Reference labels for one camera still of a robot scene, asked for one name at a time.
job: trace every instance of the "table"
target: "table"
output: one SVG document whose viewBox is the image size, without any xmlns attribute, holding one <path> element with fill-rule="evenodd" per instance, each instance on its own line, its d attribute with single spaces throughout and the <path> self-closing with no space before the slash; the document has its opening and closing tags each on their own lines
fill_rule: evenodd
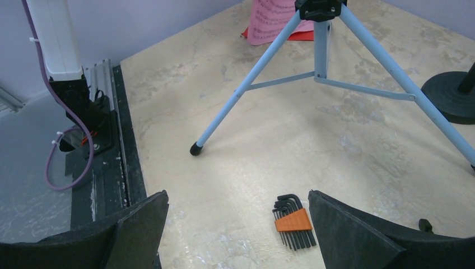
<svg viewBox="0 0 475 269">
<path fill-rule="evenodd" d="M 381 1 L 352 12 L 414 82 L 466 71 L 475 41 Z M 170 210 L 159 252 L 164 268 L 323 268 L 319 248 L 282 245 L 271 209 L 318 189 L 355 208 L 417 229 L 475 235 L 475 174 L 419 107 L 318 85 L 311 78 L 247 92 L 206 143 L 190 146 L 268 45 L 240 37 L 250 1 L 124 60 L 125 87 L 148 195 Z M 256 82 L 313 70 L 312 42 L 288 41 Z M 339 20 L 329 78 L 402 89 Z M 475 127 L 457 126 L 475 145 Z"/>
</svg>

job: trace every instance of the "cable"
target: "cable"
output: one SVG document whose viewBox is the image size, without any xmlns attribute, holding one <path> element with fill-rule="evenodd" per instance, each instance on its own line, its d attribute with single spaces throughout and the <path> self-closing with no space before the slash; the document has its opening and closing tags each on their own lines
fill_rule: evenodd
<svg viewBox="0 0 475 269">
<path fill-rule="evenodd" d="M 21 0 L 21 3 L 23 4 L 23 9 L 25 10 L 26 18 L 28 19 L 28 24 L 30 25 L 30 30 L 31 30 L 31 33 L 33 34 L 33 38 L 35 40 L 38 40 L 38 34 L 36 33 L 36 28 L 35 28 L 35 25 L 33 24 L 33 19 L 31 18 L 30 9 L 28 8 L 28 3 L 26 2 L 26 0 Z M 49 83 L 48 75 L 46 74 L 46 67 L 45 67 L 45 63 L 44 63 L 43 50 L 41 49 L 41 44 L 40 44 L 39 41 L 36 41 L 35 45 L 36 45 L 36 52 L 38 54 L 38 61 L 40 62 L 41 76 L 43 77 L 43 81 L 46 85 L 46 88 L 48 88 L 48 91 L 53 96 L 54 100 L 56 100 L 56 102 L 58 102 L 58 104 L 60 106 L 62 106 L 63 109 L 65 109 L 66 112 L 69 115 L 71 115 L 72 118 L 79 124 L 81 129 L 86 133 L 87 140 L 89 141 L 89 159 L 87 160 L 87 164 L 86 164 L 86 167 L 84 168 L 84 171 L 71 184 L 69 184 L 65 187 L 57 187 L 57 186 L 54 186 L 53 184 L 51 184 L 51 181 L 49 180 L 49 175 L 48 175 L 49 165 L 51 163 L 51 159 L 53 157 L 54 150 L 58 146 L 58 142 L 61 140 L 61 138 L 64 136 L 65 133 L 72 131 L 74 128 L 68 129 L 68 130 L 64 131 L 64 133 L 62 133 L 62 134 L 61 133 L 58 134 L 58 138 L 56 140 L 56 143 L 54 143 L 53 148 L 51 149 L 51 152 L 48 156 L 48 160 L 46 162 L 45 180 L 46 180 L 46 184 L 51 189 L 53 189 L 55 191 L 64 191 L 66 189 L 70 189 L 70 188 L 76 186 L 84 178 L 84 176 L 87 174 L 87 172 L 91 168 L 92 160 L 94 158 L 94 143 L 92 142 L 91 133 L 87 129 L 84 122 L 82 122 L 82 120 L 79 119 L 79 117 L 68 106 L 66 106 L 66 104 L 63 101 L 61 101 L 59 96 L 54 92 L 53 88 L 51 87 L 51 84 Z"/>
</svg>

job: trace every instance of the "red fabric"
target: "red fabric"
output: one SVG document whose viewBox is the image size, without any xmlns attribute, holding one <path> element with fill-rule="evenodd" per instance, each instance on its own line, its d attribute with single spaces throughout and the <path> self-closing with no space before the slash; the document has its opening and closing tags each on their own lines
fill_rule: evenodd
<svg viewBox="0 0 475 269">
<path fill-rule="evenodd" d="M 245 38 L 248 38 L 248 28 L 241 33 L 241 35 Z M 296 32 L 290 35 L 288 40 L 293 40 L 293 41 L 313 41 L 313 31 L 308 31 L 308 32 Z"/>
</svg>

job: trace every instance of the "blue tripod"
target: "blue tripod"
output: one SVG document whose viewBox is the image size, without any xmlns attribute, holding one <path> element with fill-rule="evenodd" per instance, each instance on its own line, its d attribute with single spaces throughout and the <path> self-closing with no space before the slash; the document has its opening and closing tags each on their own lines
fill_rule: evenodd
<svg viewBox="0 0 475 269">
<path fill-rule="evenodd" d="M 193 156 L 200 154 L 204 143 L 211 134 L 220 125 L 224 117 L 229 113 L 232 107 L 249 90 L 278 85 L 290 81 L 301 80 L 303 78 L 313 77 L 315 82 L 331 85 L 343 89 L 363 92 L 366 94 L 381 96 L 396 100 L 414 101 L 434 122 L 434 124 L 446 135 L 454 146 L 467 158 L 475 170 L 475 150 L 452 126 L 451 123 L 439 112 L 439 110 L 429 101 L 419 87 L 407 76 L 402 68 L 393 58 L 384 50 L 379 42 L 371 35 L 364 25 L 351 13 L 346 6 L 347 0 L 326 0 L 310 1 L 297 0 L 295 6 L 297 12 L 282 29 L 274 42 L 269 46 L 262 57 L 251 69 L 241 85 L 234 91 L 232 97 L 227 101 L 216 118 L 211 122 L 198 141 L 191 147 L 190 153 Z M 348 84 L 340 81 L 327 79 L 328 70 L 328 49 L 330 20 L 339 16 L 344 24 L 354 33 L 354 35 L 363 43 L 365 47 L 374 55 L 389 74 L 401 85 L 406 93 L 388 92 L 379 89 Z M 252 84 L 271 58 L 277 53 L 282 44 L 288 39 L 292 32 L 297 28 L 301 20 L 314 21 L 314 50 L 315 50 L 315 70 L 300 75 L 280 78 L 277 80 Z"/>
</svg>

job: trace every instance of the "round black base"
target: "round black base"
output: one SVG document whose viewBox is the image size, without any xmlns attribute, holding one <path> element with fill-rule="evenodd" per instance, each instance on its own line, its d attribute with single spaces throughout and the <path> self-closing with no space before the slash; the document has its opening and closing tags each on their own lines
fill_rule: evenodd
<svg viewBox="0 0 475 269">
<path fill-rule="evenodd" d="M 430 78 L 422 92 L 444 117 L 458 124 L 475 124 L 475 90 L 469 94 L 457 90 L 466 72 L 446 72 Z"/>
<path fill-rule="evenodd" d="M 196 145 L 196 142 L 193 144 L 193 146 L 191 147 L 190 149 L 190 153 L 193 155 L 193 156 L 198 156 L 200 153 L 201 153 L 201 149 L 203 147 L 198 147 L 198 145 Z"/>
</svg>

